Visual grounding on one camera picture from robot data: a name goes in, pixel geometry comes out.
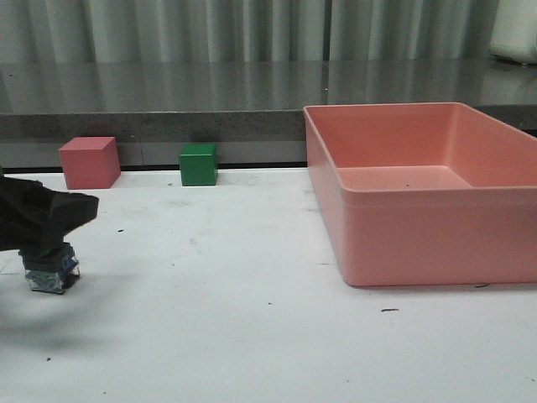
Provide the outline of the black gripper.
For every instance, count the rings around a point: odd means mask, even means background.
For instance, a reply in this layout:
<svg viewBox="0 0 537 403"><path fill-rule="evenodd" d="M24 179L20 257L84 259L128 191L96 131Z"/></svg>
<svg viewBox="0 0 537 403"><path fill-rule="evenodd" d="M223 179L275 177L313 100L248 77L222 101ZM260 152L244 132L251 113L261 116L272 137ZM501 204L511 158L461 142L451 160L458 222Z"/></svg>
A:
<svg viewBox="0 0 537 403"><path fill-rule="evenodd" d="M68 233L97 217L99 198L53 191L39 181L1 178L1 250L48 260L67 255Z"/></svg>

